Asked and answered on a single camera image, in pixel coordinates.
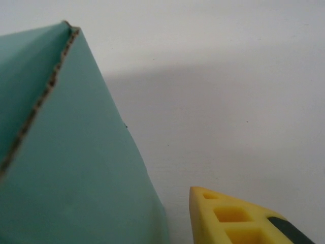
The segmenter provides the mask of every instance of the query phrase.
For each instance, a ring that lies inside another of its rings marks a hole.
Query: yellow foam object
[[[258,205],[191,187],[189,210],[194,244],[292,244],[268,217],[286,219]]]

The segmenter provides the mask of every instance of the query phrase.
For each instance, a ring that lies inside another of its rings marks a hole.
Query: white wall
[[[90,2],[1,0],[0,34],[83,28],[172,243],[192,243],[192,185],[279,211],[323,243],[324,1]]]

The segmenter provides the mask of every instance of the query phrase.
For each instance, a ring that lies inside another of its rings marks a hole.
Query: corrugated cardboard edge
[[[80,28],[71,26],[67,21],[63,21],[63,22],[65,22],[71,29],[70,38],[68,39],[65,47],[63,48],[63,50],[61,52],[59,63],[57,63],[54,66],[53,73],[51,74],[51,76],[47,82],[45,90],[43,91],[41,96],[38,98],[36,103],[34,104],[31,112],[29,113],[27,120],[25,121],[24,125],[20,129],[8,154],[5,156],[5,158],[2,160],[2,162],[0,164],[0,179],[2,179],[4,177],[6,171],[7,171],[8,167],[10,166],[11,162],[13,161],[18,149],[20,148],[21,144],[23,143],[24,138],[28,134],[28,131],[31,128],[33,121],[36,118],[40,108],[42,107],[42,105],[44,104],[44,102],[46,101],[46,99],[50,95],[50,93],[53,91],[53,89],[57,83],[57,76],[58,76],[60,68],[64,62],[64,59],[67,56],[69,49],[71,48],[74,40],[80,33]]]

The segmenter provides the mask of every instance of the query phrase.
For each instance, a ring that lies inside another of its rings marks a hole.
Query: teal cardboard box
[[[163,206],[82,31],[0,37],[0,243],[167,244]]]

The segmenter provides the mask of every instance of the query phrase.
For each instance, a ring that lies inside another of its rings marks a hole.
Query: square hole
[[[240,207],[218,207],[214,210],[220,222],[249,222],[252,221],[248,213]]]
[[[205,199],[218,199],[217,196],[215,196],[215,195],[213,195],[213,194],[211,194],[211,193],[203,193],[203,197],[204,197]]]
[[[258,228],[232,228],[226,230],[232,244],[274,244],[274,242]]]

